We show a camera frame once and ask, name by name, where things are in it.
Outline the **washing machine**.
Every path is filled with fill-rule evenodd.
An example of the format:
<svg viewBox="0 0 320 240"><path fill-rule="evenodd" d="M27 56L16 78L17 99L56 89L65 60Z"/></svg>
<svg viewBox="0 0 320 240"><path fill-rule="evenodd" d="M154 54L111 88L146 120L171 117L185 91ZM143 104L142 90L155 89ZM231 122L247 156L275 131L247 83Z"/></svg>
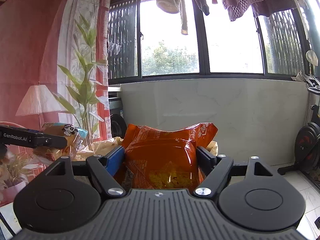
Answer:
<svg viewBox="0 0 320 240"><path fill-rule="evenodd" d="M124 109L120 92L121 87L111 86L108 88L112 137L121 137L124 139L127 130L127 124L124 120Z"/></svg>

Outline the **brown cardboard box with liner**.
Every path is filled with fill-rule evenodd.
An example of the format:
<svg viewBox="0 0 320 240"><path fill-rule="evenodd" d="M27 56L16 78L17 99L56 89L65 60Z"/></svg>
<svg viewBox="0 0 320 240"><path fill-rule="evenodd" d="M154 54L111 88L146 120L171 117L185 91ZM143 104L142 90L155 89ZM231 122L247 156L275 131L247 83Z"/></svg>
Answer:
<svg viewBox="0 0 320 240"><path fill-rule="evenodd" d="M185 139L153 139L148 140L148 143L155 142L156 145L164 145L166 142L190 142L194 148L196 148L196 141L195 140L185 140ZM103 141L96 141L91 143L88 146L80 145L79 149L77 150L74 157L72 157L73 161L84 161L86 158L93 156L93 155L101 155L105 156L112 150L114 150L118 146L123 146L126 148L126 146L123 145L123 139L120 137L111 138L108 140Z"/></svg>

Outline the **panda bread snack pack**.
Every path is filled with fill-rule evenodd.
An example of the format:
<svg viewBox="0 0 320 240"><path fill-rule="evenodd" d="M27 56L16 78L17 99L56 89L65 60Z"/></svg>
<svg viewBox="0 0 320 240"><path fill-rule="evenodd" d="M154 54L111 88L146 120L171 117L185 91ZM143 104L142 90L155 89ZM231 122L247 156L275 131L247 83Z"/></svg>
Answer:
<svg viewBox="0 0 320 240"><path fill-rule="evenodd" d="M83 128L60 122L45 123L41 132L46 142L33 149L33 154L43 163L48 164L63 156L68 156L73 160L88 135Z"/></svg>

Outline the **black exercise bike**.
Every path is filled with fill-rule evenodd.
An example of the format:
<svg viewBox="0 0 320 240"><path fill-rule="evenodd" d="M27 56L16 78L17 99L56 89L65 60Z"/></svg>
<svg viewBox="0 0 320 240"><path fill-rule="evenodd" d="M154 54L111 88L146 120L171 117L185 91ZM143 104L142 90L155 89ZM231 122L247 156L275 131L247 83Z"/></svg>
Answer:
<svg viewBox="0 0 320 240"><path fill-rule="evenodd" d="M319 180L319 102L311 105L310 109L311 120L299 130L295 140L295 163L279 168L281 175L300 170Z"/></svg>

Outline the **orange red snack bag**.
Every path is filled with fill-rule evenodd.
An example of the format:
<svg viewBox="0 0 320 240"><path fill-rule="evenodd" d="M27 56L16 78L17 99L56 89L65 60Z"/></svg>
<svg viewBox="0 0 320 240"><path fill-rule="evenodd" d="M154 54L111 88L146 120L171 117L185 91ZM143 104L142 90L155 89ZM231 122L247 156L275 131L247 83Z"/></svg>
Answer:
<svg viewBox="0 0 320 240"><path fill-rule="evenodd" d="M122 146L124 160L114 175L129 189L188 189L194 191L203 182L196 149L206 148L218 132L204 122L178 131L161 131L130 124Z"/></svg>

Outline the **red printed curtain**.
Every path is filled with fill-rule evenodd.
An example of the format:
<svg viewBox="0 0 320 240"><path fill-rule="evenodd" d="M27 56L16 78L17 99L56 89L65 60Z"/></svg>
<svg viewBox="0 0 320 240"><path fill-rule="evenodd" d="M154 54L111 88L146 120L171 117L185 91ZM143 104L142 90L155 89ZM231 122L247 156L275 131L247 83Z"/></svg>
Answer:
<svg viewBox="0 0 320 240"><path fill-rule="evenodd" d="M110 0L7 0L1 5L1 124L62 135L63 150L11 147L1 203L55 159L93 155L112 137L107 80Z"/></svg>

